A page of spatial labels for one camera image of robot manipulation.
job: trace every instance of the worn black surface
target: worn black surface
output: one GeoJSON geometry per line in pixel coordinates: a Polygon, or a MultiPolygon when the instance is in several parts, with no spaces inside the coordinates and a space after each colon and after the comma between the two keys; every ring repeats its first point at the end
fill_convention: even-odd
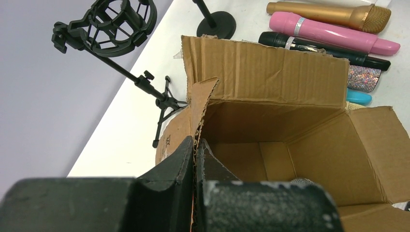
{"type": "Polygon", "coordinates": [[[208,142],[201,139],[196,154],[196,196],[194,197],[193,231],[205,232],[205,210],[203,198],[203,183],[206,180],[239,180],[223,164],[214,157],[208,142]]]}
{"type": "Polygon", "coordinates": [[[189,231],[192,145],[137,179],[22,180],[0,203],[0,232],[189,231]]]}
{"type": "Polygon", "coordinates": [[[343,231],[336,207],[315,185],[206,181],[203,195],[207,232],[343,231]]]}

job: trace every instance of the light blue object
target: light blue object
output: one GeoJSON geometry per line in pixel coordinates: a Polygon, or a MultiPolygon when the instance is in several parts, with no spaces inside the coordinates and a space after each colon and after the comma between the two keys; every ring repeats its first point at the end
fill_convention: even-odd
{"type": "Polygon", "coordinates": [[[367,105],[371,102],[372,97],[368,94],[347,89],[346,100],[359,105],[367,105]]]}

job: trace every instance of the black microphone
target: black microphone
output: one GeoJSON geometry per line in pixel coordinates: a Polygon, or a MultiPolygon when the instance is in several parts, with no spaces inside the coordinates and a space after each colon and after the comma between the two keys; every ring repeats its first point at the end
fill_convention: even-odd
{"type": "Polygon", "coordinates": [[[390,67],[390,61],[369,57],[367,53],[358,52],[333,45],[317,43],[303,40],[279,32],[266,31],[262,32],[259,37],[259,43],[272,47],[284,47],[289,50],[320,52],[321,49],[336,58],[347,58],[351,65],[362,66],[373,69],[387,71],[390,67]]]}

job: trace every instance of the microphone stand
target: microphone stand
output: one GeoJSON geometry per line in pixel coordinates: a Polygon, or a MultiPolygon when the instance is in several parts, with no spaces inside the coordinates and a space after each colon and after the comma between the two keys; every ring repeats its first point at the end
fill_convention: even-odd
{"type": "Polygon", "coordinates": [[[218,11],[211,14],[206,7],[204,0],[193,0],[201,11],[204,19],[199,24],[196,36],[215,35],[219,39],[230,39],[236,30],[234,17],[225,11],[218,11]]]}
{"type": "Polygon", "coordinates": [[[54,43],[54,47],[62,53],[67,52],[66,44],[76,50],[85,50],[89,52],[97,59],[132,80],[135,86],[140,88],[142,91],[156,98],[155,104],[161,109],[161,113],[160,119],[158,120],[155,140],[153,141],[152,146],[157,148],[163,122],[169,119],[172,115],[184,109],[187,106],[187,103],[184,101],[178,101],[173,97],[169,89],[169,83],[171,82],[169,76],[165,77],[165,91],[161,93],[151,85],[151,81],[154,79],[154,76],[151,73],[145,71],[145,76],[140,75],[139,77],[136,77],[109,58],[121,56],[130,52],[135,46],[141,45],[147,39],[147,35],[152,32],[155,26],[157,17],[156,8],[153,1],[140,0],[140,5],[138,6],[138,10],[141,5],[151,6],[149,21],[147,23],[143,22],[143,20],[146,19],[148,7],[144,18],[142,18],[142,16],[138,14],[138,10],[136,12],[131,8],[128,0],[123,0],[121,5],[122,9],[119,13],[109,7],[110,2],[112,1],[97,0],[92,5],[91,9],[86,12],[83,19],[72,21],[69,25],[61,22],[55,23],[51,41],[54,43]],[[106,9],[110,9],[115,12],[117,17],[113,19],[110,18],[105,12],[106,9]],[[98,17],[100,19],[104,19],[104,22],[98,21],[98,17]],[[130,24],[134,30],[134,33],[129,34],[120,27],[124,21],[130,24]],[[93,37],[90,36],[90,29],[92,26],[96,28],[96,32],[93,37]],[[129,38],[126,40],[116,39],[118,30],[126,33],[129,38]],[[107,34],[110,39],[102,42],[97,41],[97,35],[100,31],[107,34]],[[102,49],[100,45],[107,43],[112,43],[114,46],[102,49]],[[172,111],[165,115],[165,111],[168,108],[171,108],[172,111]]]}

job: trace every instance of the table surface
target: table surface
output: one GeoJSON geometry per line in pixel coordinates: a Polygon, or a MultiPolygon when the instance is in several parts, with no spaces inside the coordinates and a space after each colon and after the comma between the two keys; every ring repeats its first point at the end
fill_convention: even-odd
{"type": "MultiPolygon", "coordinates": [[[[236,32],[232,40],[257,42],[263,31],[270,31],[270,16],[266,5],[271,0],[206,0],[210,12],[227,11],[236,19],[236,32]]],[[[403,126],[410,130],[410,28],[403,21],[410,1],[393,0],[389,8],[392,16],[380,38],[402,45],[392,63],[382,74],[373,95],[372,106],[392,105],[403,126]]],[[[150,71],[153,86],[162,91],[164,77],[171,77],[170,89],[179,100],[186,98],[187,78],[182,59],[174,58],[181,50],[181,35],[196,35],[203,19],[191,0],[174,0],[159,23],[131,70],[139,76],[150,71]]],[[[69,176],[140,176],[155,166],[155,137],[160,110],[155,99],[125,80],[107,109],[104,117],[82,151],[69,176]]]]}

